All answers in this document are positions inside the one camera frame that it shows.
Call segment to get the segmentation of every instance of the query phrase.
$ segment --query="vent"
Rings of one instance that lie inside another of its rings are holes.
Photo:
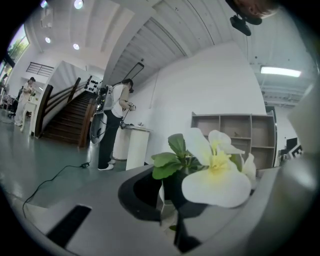
[[[89,207],[77,205],[53,230],[50,231],[47,237],[64,248],[76,233],[82,222],[84,222],[90,211],[91,209]]]

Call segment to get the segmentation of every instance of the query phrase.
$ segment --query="flower pot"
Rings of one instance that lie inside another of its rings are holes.
[[[178,170],[162,180],[164,200],[171,200],[179,214],[184,218],[193,218],[200,215],[207,204],[190,202],[184,197],[182,182],[186,176],[187,174]]]

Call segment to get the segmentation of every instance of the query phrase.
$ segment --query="gray floor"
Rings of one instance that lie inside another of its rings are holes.
[[[0,120],[10,122],[2,109]],[[0,122],[0,184],[8,195],[24,201],[41,182],[53,178],[64,166],[79,166],[91,159],[90,166],[85,169],[64,169],[54,181],[42,185],[29,202],[48,208],[87,183],[106,175],[106,171],[97,169],[96,146],[90,146],[90,153],[89,148],[78,149],[75,145],[28,136],[29,122],[26,122],[23,132],[15,125],[3,122]],[[114,170],[107,172],[120,172],[125,168],[125,162],[117,162]]]

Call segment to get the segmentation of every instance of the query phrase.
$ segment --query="artificial orchid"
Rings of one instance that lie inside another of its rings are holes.
[[[182,181],[184,197],[194,203],[233,208],[244,203],[251,191],[251,181],[230,160],[230,154],[243,154],[231,145],[231,139],[217,130],[208,139],[199,128],[190,128],[184,135],[186,149],[207,169],[194,172]],[[251,160],[244,172],[251,175]]]

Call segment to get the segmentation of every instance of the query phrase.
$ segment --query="ceiling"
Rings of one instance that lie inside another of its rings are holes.
[[[53,0],[52,28],[42,28],[40,8],[29,19],[30,30],[43,51],[72,54],[105,70],[104,81],[114,84],[137,62],[144,69],[134,78],[141,84],[157,70],[205,48],[235,41],[250,63],[268,105],[295,106],[316,77],[316,66],[299,31],[285,10],[250,25],[251,36],[234,29],[235,13],[225,0]],[[52,43],[47,44],[45,37]],[[80,50],[72,49],[72,44]],[[298,78],[260,74],[261,65],[302,71]]]

